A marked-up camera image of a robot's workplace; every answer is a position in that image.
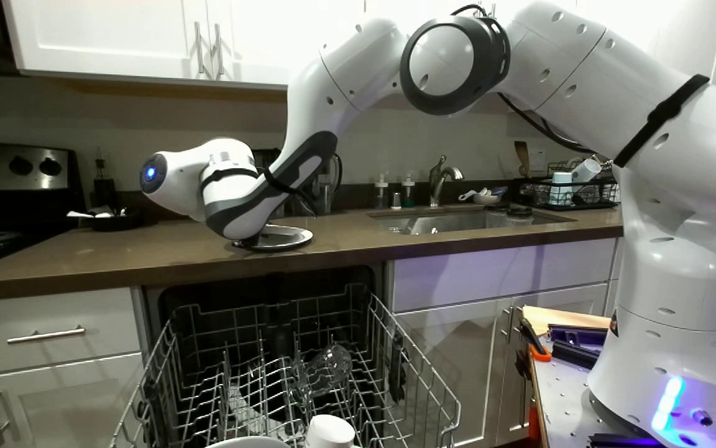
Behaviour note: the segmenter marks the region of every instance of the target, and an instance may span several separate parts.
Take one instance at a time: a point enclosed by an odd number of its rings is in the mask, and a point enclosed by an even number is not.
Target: kitchen counter
[[[0,258],[0,297],[136,283],[171,287],[427,255],[623,236],[616,210],[562,211],[562,216],[569,216],[569,221],[555,225],[471,230],[422,236],[393,234],[383,230],[374,214],[378,211],[279,220],[279,225],[297,225],[314,231],[312,243],[279,255],[233,250],[206,227],[187,220],[130,231],[72,230]]]

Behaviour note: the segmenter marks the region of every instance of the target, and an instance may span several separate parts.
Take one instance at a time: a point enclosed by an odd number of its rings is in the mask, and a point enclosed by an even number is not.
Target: open dishwasher
[[[149,295],[151,353],[113,448],[306,446],[315,413],[354,446],[452,446],[461,400],[374,295],[371,270]]]

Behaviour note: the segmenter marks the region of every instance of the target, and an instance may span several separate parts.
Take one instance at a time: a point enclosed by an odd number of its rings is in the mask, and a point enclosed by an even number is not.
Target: wall
[[[77,92],[48,79],[0,77],[0,143],[61,144],[79,151],[90,184],[93,159],[105,158],[119,189],[136,189],[136,173],[158,148],[182,150],[228,134],[261,148],[283,143],[283,104],[272,99],[160,99]],[[528,140],[535,170],[574,158],[537,138],[494,98],[461,118],[427,118],[390,98],[343,134],[347,183],[366,184],[381,173],[426,179],[447,154],[467,179],[518,176],[513,143]]]

